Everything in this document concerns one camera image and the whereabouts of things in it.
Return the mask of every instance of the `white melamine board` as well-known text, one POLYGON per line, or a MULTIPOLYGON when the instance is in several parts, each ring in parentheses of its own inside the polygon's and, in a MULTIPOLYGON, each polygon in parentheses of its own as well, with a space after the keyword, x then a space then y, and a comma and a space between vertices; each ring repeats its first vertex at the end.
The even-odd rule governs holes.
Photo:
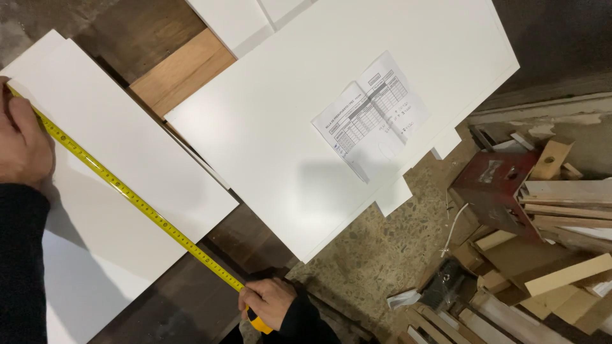
POLYGON ((410 192, 410 188, 408 188, 408 184, 406 184, 404 177, 401 177, 385 192, 381 191, 375 203, 382 216, 387 217, 411 197, 412 192, 410 192))
POLYGON ((431 153, 438 160, 444 160, 450 152, 461 143, 461 137, 453 128, 450 129, 441 139, 436 142, 436 145, 431 149, 431 153))
POLYGON ((166 119, 308 261, 517 69, 490 0, 325 0, 166 119), (431 118, 366 184, 310 121, 385 50, 431 118))
POLYGON ((57 31, 51 30, 41 39, 36 41, 23 54, 19 55, 13 62, 0 71, 0 75, 13 78, 22 70, 36 65, 41 58, 49 55, 57 47, 66 41, 57 31))
POLYGON ((312 5, 312 0, 259 0, 275 29, 281 29, 312 5))
POLYGON ((274 33, 257 0, 186 1, 237 58, 274 33))
MULTIPOLYGON (((237 202, 71 40, 9 82, 200 240, 237 202)), ((43 237, 50 343, 86 343, 185 250, 60 144, 43 237)))

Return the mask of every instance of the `dark wooden table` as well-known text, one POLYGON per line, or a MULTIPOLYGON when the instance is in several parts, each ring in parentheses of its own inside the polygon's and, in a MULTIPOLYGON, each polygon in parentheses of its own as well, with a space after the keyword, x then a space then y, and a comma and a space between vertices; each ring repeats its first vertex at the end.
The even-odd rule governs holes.
MULTIPOLYGON (((11 20, 32 42, 57 29, 125 88, 206 28, 184 0, 0 5, 0 21, 11 20)), ((0 54, 21 44, 6 42, 0 54)), ((282 275, 297 262, 242 202, 198 246, 243 281, 261 271, 282 275)), ((236 291, 185 254, 90 343, 216 343, 238 322, 236 291)))

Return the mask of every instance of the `yellow measuring tape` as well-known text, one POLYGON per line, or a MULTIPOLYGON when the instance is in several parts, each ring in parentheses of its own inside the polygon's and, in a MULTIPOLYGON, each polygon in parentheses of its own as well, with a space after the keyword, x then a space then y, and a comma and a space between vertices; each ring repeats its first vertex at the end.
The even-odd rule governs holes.
MULTIPOLYGON (((21 97, 14 88, 10 87, 11 93, 15 97, 21 97)), ((195 258, 197 258, 202 264, 206 265, 210 270, 212 270, 217 276, 221 277, 225 283, 229 284, 236 291, 240 291, 244 288, 244 285, 236 280, 229 272, 225 271, 219 264, 217 264, 211 257, 209 257, 206 253, 200 250, 195 242, 189 240, 187 236, 185 236, 181 231, 179 231, 175 226, 173 226, 169 221, 163 218, 152 206, 148 205, 142 198, 140 198, 132 189, 130 189, 127 185, 125 185, 119 178, 117 178, 113 173, 107 170, 98 160, 96 160, 91 154, 87 153, 81 146, 79 146, 73 139, 71 139, 68 134, 62 131, 59 127, 57 127, 50 119, 48 119, 44 114, 42 114, 36 107, 32 106, 32 109, 36 113, 36 115, 42 121, 43 126, 57 142, 62 144, 68 151, 74 154, 75 157, 79 158, 85 165, 87 165, 93 172, 95 172, 98 176, 104 179, 107 183, 110 184, 117 192, 119 192, 123 197, 125 197, 130 203, 132 203, 136 208, 138 208, 146 217, 148 217, 151 221, 153 221, 159 228, 161 228, 166 234, 171 236, 176 242, 178 242, 183 248, 185 248, 189 253, 191 253, 195 258)), ((255 313, 248 309, 248 315, 253 327, 255 329, 269 334, 272 332, 272 329, 265 325, 260 318, 258 318, 255 313)))

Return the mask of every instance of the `white cable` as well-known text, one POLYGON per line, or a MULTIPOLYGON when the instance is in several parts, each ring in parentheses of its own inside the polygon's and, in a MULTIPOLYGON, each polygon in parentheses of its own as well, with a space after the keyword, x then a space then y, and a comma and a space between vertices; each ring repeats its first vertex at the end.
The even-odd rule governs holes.
POLYGON ((466 203, 463 207, 461 207, 461 209, 457 213, 457 216, 455 216, 455 220, 453 221, 453 225, 450 227, 449 238, 448 238, 448 240, 446 240, 446 245, 444 245, 444 249, 442 250, 442 255, 440 256, 440 258, 444 258, 444 254, 446 253, 446 251, 449 250, 450 236, 453 235, 453 230, 455 229, 455 223, 457 223, 457 219, 459 218, 459 214, 461 214, 461 212, 468 206, 468 204, 469 203, 466 203))

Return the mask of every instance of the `sleeve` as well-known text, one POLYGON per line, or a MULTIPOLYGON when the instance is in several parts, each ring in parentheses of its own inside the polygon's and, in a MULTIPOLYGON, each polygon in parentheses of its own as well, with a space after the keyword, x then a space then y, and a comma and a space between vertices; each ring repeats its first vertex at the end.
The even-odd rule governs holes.
POLYGON ((50 205, 37 190, 0 184, 0 343, 46 343, 42 235, 50 205))
POLYGON ((289 338, 291 343, 340 344, 334 330, 321 319, 319 310, 305 292, 298 292, 297 298, 287 310, 280 331, 263 337, 264 344, 286 343, 289 338))

